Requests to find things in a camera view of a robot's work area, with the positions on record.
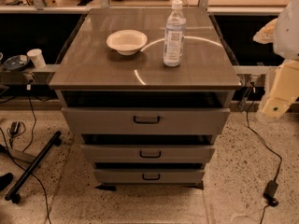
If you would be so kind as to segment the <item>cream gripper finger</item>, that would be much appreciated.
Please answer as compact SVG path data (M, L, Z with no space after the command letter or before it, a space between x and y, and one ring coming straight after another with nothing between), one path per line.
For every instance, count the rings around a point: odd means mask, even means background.
M270 119L280 119L299 98L299 61L287 60L276 68L264 98L261 113Z
M272 43L274 40L274 30L276 27L277 19L268 22L261 28L253 37L253 40L260 44Z

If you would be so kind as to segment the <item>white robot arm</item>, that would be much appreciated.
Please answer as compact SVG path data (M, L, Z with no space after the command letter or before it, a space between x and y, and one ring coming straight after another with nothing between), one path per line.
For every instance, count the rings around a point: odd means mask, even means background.
M272 43L273 51L284 59L259 107L262 115L280 119L299 98L299 0L291 0L276 19L254 35L253 40L261 44Z

